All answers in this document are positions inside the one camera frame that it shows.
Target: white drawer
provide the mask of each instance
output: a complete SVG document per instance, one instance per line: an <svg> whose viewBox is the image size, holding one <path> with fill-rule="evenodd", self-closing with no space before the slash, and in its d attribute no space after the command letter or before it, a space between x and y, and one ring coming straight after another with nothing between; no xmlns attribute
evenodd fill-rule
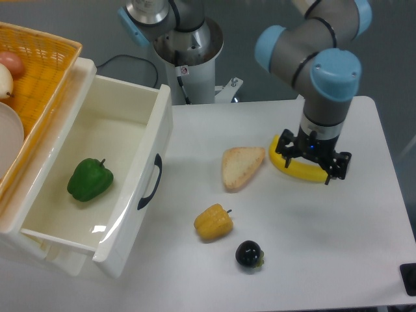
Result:
<svg viewBox="0 0 416 312"><path fill-rule="evenodd" d="M157 188L171 130L167 86L156 90L95 76L36 197L13 207L19 213L3 236L9 232L20 239L12 241L20 241L21 249L70 274L91 259L107 275L118 277L146 213L147 205L138 210L138 203ZM81 203L66 186L85 158L105 158L114 182L97 198Z"/></svg>

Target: woven basket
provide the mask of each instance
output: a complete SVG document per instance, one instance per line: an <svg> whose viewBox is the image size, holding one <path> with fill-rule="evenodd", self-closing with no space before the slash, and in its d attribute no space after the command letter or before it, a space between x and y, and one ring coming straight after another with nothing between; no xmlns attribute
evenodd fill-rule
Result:
<svg viewBox="0 0 416 312"><path fill-rule="evenodd" d="M14 97L1 100L21 118L25 141L16 160L0 180L0 201L13 181L19 178L42 138L81 49L82 45L77 42L0 22L0 51L17 54L25 65L25 73L14 81Z"/></svg>

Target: bread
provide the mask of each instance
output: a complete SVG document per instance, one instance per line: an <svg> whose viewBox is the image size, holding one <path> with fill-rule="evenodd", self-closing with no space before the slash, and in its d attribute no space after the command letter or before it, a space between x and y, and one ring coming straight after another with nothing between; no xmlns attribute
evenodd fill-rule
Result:
<svg viewBox="0 0 416 312"><path fill-rule="evenodd" d="M264 148L231 148L222 156L222 181L227 190L241 188L265 158Z"/></svg>

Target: drawer handle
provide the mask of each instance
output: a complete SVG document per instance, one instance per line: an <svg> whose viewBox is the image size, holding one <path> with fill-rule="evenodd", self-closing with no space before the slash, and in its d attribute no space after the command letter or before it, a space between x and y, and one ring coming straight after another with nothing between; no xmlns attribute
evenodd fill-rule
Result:
<svg viewBox="0 0 416 312"><path fill-rule="evenodd" d="M137 205L137 210L141 210L141 208L145 207L151 199L154 197L157 187L159 186L159 182L161 181L162 176L162 157L159 154L156 154L155 157L155 166L159 167L159 176L157 177L155 188L151 192L151 194L148 197L143 197L140 199Z"/></svg>

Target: gray floor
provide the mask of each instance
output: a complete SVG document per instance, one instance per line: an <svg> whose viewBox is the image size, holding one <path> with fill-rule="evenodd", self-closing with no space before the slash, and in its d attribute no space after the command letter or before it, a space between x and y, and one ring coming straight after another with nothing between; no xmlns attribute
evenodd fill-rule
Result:
<svg viewBox="0 0 416 312"><path fill-rule="evenodd" d="M404 157L400 156L416 134L416 96L413 93L416 1L369 2L373 9L373 23L367 32L351 43L349 50L363 65L359 95L370 96L377 103L413 232L416 233L416 192L413 191L416 147ZM146 57L159 69L159 84L166 83L163 65L152 51L137 47L122 29L116 11L124 4L125 1L121 0L0 2L0 20L81 42L81 56L96 64L117 54ZM240 77L244 80L239 92L242 101L296 97L290 87L266 73L254 60L254 45L264 29L275 24L291 28L302 22L303 17L289 0L206 0L205 10L224 33L224 49L216 62L217 85L226 84L234 76ZM122 58L99 69L98 73L148 86L155 79L148 64Z"/></svg>

